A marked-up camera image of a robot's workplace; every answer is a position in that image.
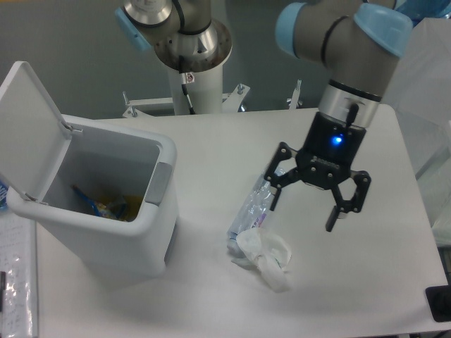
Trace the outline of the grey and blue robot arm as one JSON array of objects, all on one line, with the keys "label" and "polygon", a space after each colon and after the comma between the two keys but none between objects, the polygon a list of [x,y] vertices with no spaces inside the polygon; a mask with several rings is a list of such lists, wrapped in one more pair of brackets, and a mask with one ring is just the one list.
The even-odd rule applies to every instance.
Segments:
[{"label": "grey and blue robot arm", "polygon": [[[231,51],[228,31],[211,17],[209,1],[125,1],[115,16],[136,48],[153,48],[175,73],[177,114],[220,107],[221,94],[199,83]],[[331,77],[302,148],[280,143],[264,179],[275,198],[297,181],[331,191],[328,231],[340,216],[364,205],[371,177],[351,165],[411,33],[412,22],[395,1],[295,2],[278,16],[278,47],[322,64]]]}]

